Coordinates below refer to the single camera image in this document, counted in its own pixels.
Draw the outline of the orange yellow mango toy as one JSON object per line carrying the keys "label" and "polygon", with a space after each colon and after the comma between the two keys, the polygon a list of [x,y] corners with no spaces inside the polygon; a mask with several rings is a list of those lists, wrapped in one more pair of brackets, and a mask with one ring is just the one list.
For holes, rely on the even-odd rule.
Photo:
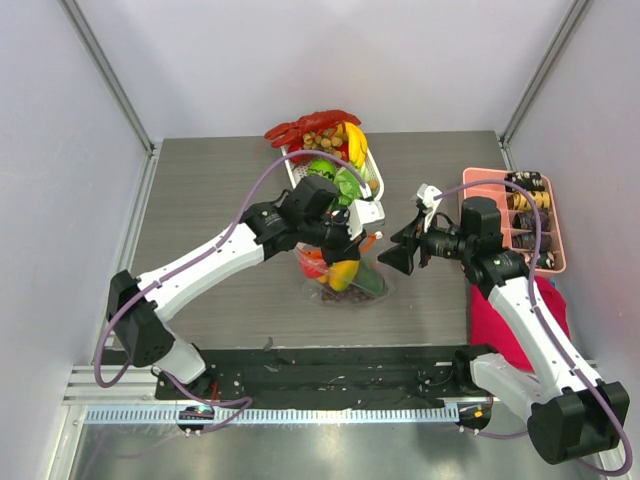
{"label": "orange yellow mango toy", "polygon": [[355,279],[359,270],[358,260],[335,262],[328,270],[328,285],[335,292],[346,290]]}

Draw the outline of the red apple toy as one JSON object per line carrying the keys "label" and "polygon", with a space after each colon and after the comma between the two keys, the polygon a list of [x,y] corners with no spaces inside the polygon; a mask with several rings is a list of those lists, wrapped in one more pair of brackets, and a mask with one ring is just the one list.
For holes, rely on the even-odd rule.
{"label": "red apple toy", "polygon": [[299,266],[305,278],[322,284],[328,282],[329,267],[321,256],[302,255],[299,257]]}

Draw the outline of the clear zip bag orange zipper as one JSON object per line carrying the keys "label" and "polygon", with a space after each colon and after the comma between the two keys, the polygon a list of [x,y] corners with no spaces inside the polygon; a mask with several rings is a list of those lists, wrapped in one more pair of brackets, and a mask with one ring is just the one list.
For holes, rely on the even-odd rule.
{"label": "clear zip bag orange zipper", "polygon": [[303,291],[323,305],[364,306],[381,301],[391,285],[368,252],[382,238],[380,231],[369,234],[359,246],[359,260],[332,265],[326,263],[320,248],[298,244],[294,253],[304,277]]}

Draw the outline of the purple grape bunch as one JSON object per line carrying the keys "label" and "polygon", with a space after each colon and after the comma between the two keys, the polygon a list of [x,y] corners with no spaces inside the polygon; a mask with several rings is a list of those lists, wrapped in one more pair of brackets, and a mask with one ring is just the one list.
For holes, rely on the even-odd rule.
{"label": "purple grape bunch", "polygon": [[323,288],[320,298],[322,302],[334,305],[360,305],[376,299],[375,296],[355,285],[350,285],[342,291],[335,291],[330,287]]}

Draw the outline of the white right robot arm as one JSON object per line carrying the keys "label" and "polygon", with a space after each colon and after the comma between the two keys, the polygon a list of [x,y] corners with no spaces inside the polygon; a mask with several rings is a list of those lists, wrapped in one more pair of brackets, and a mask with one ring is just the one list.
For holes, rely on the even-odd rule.
{"label": "white right robot arm", "polygon": [[526,425],[538,454],[555,465],[630,443],[623,424],[629,395],[607,383],[553,322],[523,258],[503,245],[501,213],[487,197],[469,197],[461,223],[441,228],[437,203],[420,200],[416,218],[391,238],[379,261],[409,275],[432,257],[461,263],[467,280],[500,314],[526,354],[533,374],[490,346],[457,352],[451,380],[465,395],[496,396]]}

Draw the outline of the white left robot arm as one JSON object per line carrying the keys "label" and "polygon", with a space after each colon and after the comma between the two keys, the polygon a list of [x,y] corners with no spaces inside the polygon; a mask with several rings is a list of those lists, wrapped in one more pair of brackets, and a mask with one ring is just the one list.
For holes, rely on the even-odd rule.
{"label": "white left robot arm", "polygon": [[205,397],[212,389],[212,373],[198,350],[174,335],[167,322],[226,278],[300,243],[320,248],[331,260],[358,259],[365,226],[380,214],[366,200],[340,207],[338,196],[331,181],[305,177],[276,200],[243,208],[219,236],[172,263],[138,277],[127,270],[114,275],[107,319],[128,364],[160,368],[190,398]]}

